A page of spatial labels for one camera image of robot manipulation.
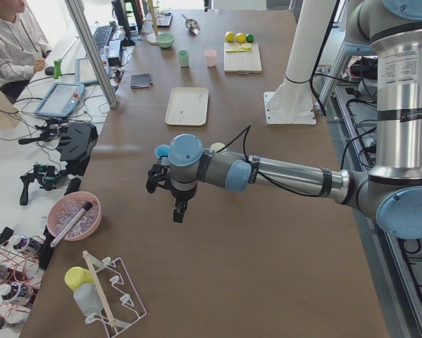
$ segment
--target warning label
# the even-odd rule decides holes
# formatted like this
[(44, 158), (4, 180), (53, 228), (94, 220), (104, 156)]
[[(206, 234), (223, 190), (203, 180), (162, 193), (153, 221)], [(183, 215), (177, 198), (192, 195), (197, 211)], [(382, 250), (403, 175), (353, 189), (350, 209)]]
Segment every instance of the warning label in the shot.
[(378, 88), (422, 85), (422, 49), (403, 51), (378, 59)]

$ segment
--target green cup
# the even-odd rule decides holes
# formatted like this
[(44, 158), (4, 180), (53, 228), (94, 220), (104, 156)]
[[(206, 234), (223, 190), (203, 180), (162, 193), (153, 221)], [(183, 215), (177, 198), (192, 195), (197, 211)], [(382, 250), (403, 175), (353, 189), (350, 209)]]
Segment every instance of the green cup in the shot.
[(178, 51), (178, 58), (180, 60), (181, 67), (189, 67), (189, 51), (181, 49)]

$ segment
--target lime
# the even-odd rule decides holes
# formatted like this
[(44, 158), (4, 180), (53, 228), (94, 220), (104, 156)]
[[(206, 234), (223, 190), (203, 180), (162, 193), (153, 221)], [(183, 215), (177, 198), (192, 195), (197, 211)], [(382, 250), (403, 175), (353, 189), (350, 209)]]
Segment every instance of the lime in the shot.
[(236, 41), (239, 42), (240, 44), (243, 44), (245, 42), (245, 33), (237, 33), (236, 34)]
[(226, 32), (225, 33), (225, 41), (226, 42), (233, 42), (234, 41), (234, 32)]
[(250, 44), (254, 42), (253, 34), (247, 34), (246, 38), (247, 38), (247, 42), (249, 42)]

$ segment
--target green bowl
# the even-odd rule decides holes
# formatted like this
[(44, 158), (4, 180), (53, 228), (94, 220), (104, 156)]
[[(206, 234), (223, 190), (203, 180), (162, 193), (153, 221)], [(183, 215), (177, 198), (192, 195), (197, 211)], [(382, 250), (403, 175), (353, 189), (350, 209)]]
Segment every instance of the green bowl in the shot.
[(175, 41), (175, 35), (171, 33), (159, 33), (156, 35), (156, 42), (161, 48), (170, 48)]

